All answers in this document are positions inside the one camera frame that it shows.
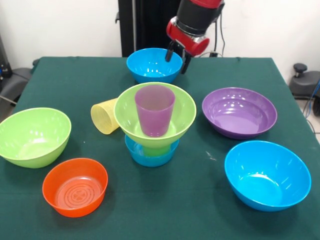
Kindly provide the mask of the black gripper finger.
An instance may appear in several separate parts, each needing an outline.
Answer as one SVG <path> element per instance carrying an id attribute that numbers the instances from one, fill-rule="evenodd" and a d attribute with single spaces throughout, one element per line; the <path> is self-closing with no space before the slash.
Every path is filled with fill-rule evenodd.
<path id="1" fill-rule="evenodd" d="M 182 75 L 184 75 L 188 69 L 188 66 L 191 62 L 191 59 L 192 59 L 192 56 L 186 52 L 185 50 L 182 51 L 182 66 L 181 66 L 181 69 L 180 69 L 180 73 Z"/>
<path id="2" fill-rule="evenodd" d="M 175 52 L 176 41 L 171 41 L 168 45 L 167 52 L 165 55 L 165 61 L 169 62 L 172 58 L 173 53 Z"/>

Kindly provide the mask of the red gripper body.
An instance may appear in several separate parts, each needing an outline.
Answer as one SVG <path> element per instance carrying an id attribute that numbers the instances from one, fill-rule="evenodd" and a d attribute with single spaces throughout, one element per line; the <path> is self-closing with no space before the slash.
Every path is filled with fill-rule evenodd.
<path id="1" fill-rule="evenodd" d="M 210 39 L 206 35 L 191 35 L 179 28 L 178 23 L 177 16 L 169 21 L 166 27 L 168 37 L 192 57 L 202 54 L 208 47 Z"/>

